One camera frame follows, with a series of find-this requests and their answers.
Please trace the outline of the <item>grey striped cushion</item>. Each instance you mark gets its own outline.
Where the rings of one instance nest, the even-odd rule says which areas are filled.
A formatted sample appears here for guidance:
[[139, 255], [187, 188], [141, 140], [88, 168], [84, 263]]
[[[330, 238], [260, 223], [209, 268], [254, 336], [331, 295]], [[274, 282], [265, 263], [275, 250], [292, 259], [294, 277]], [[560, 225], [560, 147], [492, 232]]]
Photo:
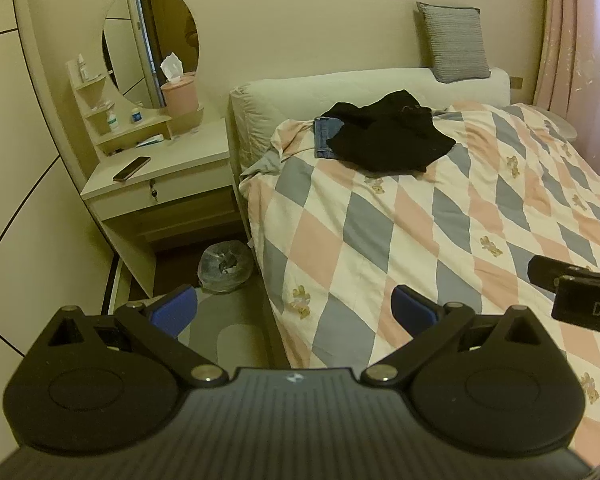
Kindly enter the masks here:
[[425, 26], [432, 72], [437, 81], [452, 84], [491, 76], [479, 8], [438, 6], [421, 1], [417, 1], [416, 6]]

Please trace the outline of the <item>oval mirror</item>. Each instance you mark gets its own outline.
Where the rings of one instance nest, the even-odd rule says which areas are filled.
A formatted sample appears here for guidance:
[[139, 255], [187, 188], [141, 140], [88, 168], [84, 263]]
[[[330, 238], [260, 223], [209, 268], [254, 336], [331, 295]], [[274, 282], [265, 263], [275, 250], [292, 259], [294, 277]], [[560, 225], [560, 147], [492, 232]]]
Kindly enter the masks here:
[[198, 30], [184, 0], [114, 0], [102, 25], [102, 57], [125, 99], [163, 107], [161, 62], [174, 53], [186, 72], [197, 69]]

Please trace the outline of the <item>black trousers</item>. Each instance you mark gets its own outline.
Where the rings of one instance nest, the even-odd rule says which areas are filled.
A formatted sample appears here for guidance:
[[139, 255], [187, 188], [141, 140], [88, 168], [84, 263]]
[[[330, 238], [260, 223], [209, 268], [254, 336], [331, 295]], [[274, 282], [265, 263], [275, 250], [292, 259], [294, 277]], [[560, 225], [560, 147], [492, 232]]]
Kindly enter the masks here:
[[336, 159], [371, 174], [424, 172], [456, 141], [434, 125], [434, 114], [405, 90], [358, 107], [339, 102], [322, 115], [339, 129], [325, 140]]

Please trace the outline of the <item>blue jeans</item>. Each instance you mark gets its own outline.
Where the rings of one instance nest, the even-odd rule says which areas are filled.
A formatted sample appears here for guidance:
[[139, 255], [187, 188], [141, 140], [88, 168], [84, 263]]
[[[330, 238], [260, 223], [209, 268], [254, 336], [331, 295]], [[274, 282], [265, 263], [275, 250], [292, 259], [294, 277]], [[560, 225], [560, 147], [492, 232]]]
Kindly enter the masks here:
[[337, 159], [328, 141], [339, 132], [343, 122], [338, 118], [317, 117], [314, 119], [314, 153], [316, 158]]

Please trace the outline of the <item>smartphone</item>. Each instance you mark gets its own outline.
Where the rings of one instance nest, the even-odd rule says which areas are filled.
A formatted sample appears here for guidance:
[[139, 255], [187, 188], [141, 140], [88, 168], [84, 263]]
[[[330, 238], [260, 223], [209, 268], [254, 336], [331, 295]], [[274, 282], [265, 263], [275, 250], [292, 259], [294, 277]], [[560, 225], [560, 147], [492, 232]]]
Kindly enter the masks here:
[[130, 177], [134, 176], [137, 171], [140, 171], [143, 166], [146, 166], [148, 162], [151, 161], [149, 156], [140, 156], [136, 159], [133, 159], [132, 162], [129, 162], [126, 166], [124, 166], [121, 170], [119, 170], [113, 177], [112, 180], [114, 182], [125, 182]]

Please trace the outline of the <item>pink tissue box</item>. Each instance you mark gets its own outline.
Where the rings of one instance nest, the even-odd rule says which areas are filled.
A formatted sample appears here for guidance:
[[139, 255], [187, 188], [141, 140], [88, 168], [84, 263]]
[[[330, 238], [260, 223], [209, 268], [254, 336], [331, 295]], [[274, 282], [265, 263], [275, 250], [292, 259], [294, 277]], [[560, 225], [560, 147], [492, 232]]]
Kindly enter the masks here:
[[178, 81], [166, 82], [160, 87], [166, 111], [173, 118], [196, 112], [199, 107], [196, 74], [185, 73]]

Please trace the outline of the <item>cream bed headboard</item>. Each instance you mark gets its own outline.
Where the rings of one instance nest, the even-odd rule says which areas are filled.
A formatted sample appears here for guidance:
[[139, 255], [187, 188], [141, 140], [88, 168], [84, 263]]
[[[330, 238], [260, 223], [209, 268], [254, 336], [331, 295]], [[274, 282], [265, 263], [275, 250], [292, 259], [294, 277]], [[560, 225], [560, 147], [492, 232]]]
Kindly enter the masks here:
[[476, 101], [506, 107], [510, 97], [509, 74], [494, 67], [486, 79], [444, 84], [429, 68], [354, 70], [305, 77], [247, 82], [230, 92], [227, 135], [232, 165], [238, 180], [271, 146], [272, 135], [287, 119], [313, 122], [339, 102], [357, 107], [373, 104], [389, 93], [406, 90], [423, 107], [443, 112], [452, 104]]

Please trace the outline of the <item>trash bin with bag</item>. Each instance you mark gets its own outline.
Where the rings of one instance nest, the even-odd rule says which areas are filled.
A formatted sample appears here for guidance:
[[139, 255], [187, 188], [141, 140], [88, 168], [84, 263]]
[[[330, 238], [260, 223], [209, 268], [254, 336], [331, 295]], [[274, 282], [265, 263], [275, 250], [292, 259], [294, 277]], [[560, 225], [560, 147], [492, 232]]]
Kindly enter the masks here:
[[251, 278], [253, 268], [252, 252], [246, 244], [239, 240], [224, 240], [202, 253], [197, 276], [203, 289], [226, 294], [242, 287]]

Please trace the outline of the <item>pink curtain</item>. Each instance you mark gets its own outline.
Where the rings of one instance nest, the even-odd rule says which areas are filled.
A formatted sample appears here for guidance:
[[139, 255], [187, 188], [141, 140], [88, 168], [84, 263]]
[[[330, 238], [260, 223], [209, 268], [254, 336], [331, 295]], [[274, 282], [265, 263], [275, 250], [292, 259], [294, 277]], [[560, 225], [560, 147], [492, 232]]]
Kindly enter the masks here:
[[545, 0], [533, 103], [576, 129], [579, 153], [600, 175], [600, 0]]

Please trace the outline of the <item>cream dressing table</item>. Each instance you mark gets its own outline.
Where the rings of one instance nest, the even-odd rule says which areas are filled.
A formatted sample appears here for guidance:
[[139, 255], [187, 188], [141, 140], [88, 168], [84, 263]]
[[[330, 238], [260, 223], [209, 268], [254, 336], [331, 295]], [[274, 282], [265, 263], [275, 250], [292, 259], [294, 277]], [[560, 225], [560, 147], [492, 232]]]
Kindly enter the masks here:
[[[132, 277], [151, 296], [159, 250], [240, 219], [225, 122], [210, 122], [201, 112], [172, 120], [161, 110], [143, 110], [143, 120], [134, 124], [130, 102], [109, 75], [83, 82], [75, 60], [67, 62], [66, 70], [99, 158], [81, 196]], [[110, 110], [118, 118], [116, 131], [107, 124]], [[112, 180], [140, 156], [151, 161], [125, 182]]]

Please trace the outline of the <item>white cosmetic bottle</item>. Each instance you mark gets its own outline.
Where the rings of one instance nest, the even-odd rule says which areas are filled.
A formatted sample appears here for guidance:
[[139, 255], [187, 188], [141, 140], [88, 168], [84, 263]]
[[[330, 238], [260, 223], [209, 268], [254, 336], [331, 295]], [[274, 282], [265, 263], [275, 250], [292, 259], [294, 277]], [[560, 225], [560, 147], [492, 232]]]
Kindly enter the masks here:
[[78, 55], [78, 69], [80, 73], [81, 80], [83, 82], [87, 82], [90, 80], [90, 74], [88, 73], [88, 69], [86, 66], [86, 62], [82, 54]]

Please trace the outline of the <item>checkered bed quilt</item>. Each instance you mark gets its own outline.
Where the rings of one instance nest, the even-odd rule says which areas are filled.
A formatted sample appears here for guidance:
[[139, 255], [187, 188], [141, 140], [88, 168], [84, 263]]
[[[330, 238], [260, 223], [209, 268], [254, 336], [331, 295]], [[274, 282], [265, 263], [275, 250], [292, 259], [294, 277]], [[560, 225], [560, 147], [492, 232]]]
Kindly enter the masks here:
[[535, 255], [600, 270], [600, 176], [532, 107], [458, 103], [434, 115], [452, 150], [422, 174], [375, 176], [315, 154], [286, 120], [239, 189], [294, 367], [364, 370], [407, 342], [390, 310], [407, 285], [480, 313], [528, 306], [585, 397], [572, 440], [600, 463], [600, 334], [552, 318], [527, 278]]

